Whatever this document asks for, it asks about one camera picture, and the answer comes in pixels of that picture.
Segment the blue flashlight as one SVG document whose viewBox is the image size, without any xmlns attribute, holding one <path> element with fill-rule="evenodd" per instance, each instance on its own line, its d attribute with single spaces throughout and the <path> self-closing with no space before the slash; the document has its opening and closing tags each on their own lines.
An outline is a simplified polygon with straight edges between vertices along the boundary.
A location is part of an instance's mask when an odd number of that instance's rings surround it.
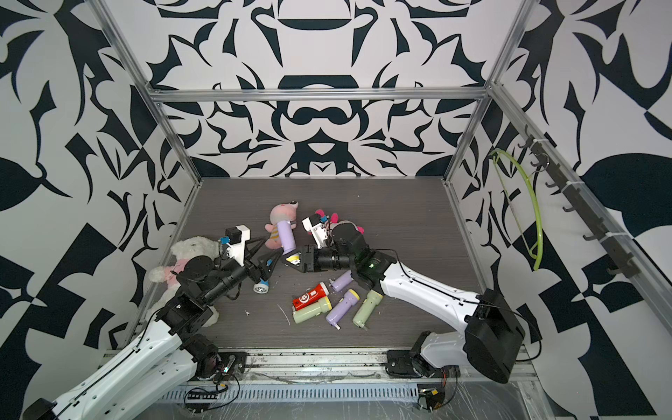
<svg viewBox="0 0 672 420">
<path fill-rule="evenodd" d="M 266 294 L 269 292 L 270 286 L 267 280 L 260 280 L 253 287 L 253 291 L 257 294 Z"/>
</svg>

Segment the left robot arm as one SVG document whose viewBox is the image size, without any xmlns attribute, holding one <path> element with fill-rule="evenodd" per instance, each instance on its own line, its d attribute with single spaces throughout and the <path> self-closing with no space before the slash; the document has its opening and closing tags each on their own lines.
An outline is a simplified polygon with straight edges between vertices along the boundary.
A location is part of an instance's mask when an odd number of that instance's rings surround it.
<svg viewBox="0 0 672 420">
<path fill-rule="evenodd" d="M 211 306 L 248 278 L 271 277 L 283 256 L 279 248 L 256 258 L 262 247 L 230 246 L 217 259 L 190 259 L 176 278 L 175 296 L 155 311 L 145 330 L 92 376 L 54 401 L 38 399 L 24 419 L 132 419 L 166 392 L 194 377 L 213 376 L 217 347 L 200 330 L 213 318 Z"/>
</svg>

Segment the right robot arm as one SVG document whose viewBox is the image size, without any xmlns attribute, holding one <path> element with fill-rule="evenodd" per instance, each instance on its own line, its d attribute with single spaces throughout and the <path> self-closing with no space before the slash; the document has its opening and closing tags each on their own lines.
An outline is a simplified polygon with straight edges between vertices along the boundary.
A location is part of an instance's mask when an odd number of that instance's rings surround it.
<svg viewBox="0 0 672 420">
<path fill-rule="evenodd" d="M 394 250 L 371 248 L 351 225 L 339 225 L 322 245 L 306 245 L 285 254 L 299 272 L 349 271 L 368 292 L 416 306 L 444 321 L 449 334 L 422 334 L 409 356 L 416 369 L 470 364 L 481 375 L 507 383 L 526 332 L 519 314 L 493 289 L 467 292 L 408 268 Z"/>
</svg>

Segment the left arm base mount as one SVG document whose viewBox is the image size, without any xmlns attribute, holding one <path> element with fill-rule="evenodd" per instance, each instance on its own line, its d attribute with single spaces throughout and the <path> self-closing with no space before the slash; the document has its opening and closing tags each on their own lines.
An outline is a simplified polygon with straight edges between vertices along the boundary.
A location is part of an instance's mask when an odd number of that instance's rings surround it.
<svg viewBox="0 0 672 420">
<path fill-rule="evenodd" d="M 244 374 L 248 353 L 245 351 L 220 350 L 202 334 L 196 334 L 180 346 L 195 365 L 193 380 L 216 382 Z"/>
</svg>

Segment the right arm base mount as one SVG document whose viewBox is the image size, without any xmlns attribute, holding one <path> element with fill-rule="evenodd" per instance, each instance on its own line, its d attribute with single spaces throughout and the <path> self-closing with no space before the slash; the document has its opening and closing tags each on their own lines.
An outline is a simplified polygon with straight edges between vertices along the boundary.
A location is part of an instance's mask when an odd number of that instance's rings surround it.
<svg viewBox="0 0 672 420">
<path fill-rule="evenodd" d="M 422 332 L 410 350 L 388 350 L 386 374 L 397 379 L 459 378 L 460 363 L 467 360 L 464 344 L 457 332 Z"/>
</svg>

